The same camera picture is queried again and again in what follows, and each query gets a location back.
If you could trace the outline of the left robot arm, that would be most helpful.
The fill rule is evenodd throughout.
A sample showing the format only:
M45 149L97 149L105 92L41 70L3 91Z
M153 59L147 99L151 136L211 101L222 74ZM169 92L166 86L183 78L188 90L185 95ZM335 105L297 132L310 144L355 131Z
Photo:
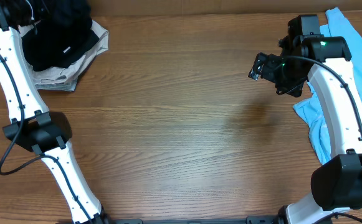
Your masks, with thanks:
M87 1L0 1L0 84L10 120L2 130L50 169L74 223L110 223L77 164L68 119L36 88L36 72L60 77L89 65L100 48L90 10Z

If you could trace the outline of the black polo shirt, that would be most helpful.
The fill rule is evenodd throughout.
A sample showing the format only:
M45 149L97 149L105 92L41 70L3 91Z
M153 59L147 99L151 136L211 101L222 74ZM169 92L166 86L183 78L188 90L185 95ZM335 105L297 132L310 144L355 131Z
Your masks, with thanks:
M31 10L30 23L38 33L37 21L49 21L65 29L89 30L92 26L90 5L87 0L24 0Z

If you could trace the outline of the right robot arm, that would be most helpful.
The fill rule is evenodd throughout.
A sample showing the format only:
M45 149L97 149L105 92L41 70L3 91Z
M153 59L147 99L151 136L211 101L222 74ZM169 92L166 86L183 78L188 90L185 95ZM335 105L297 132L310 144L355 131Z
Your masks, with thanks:
M299 97L309 82L318 95L331 142L331 159L311 177L311 191L275 216L249 217L249 223L330 223L362 208L362 102L352 55L342 37L320 33L318 17L288 22L280 55L256 56L249 76L272 82L278 95Z

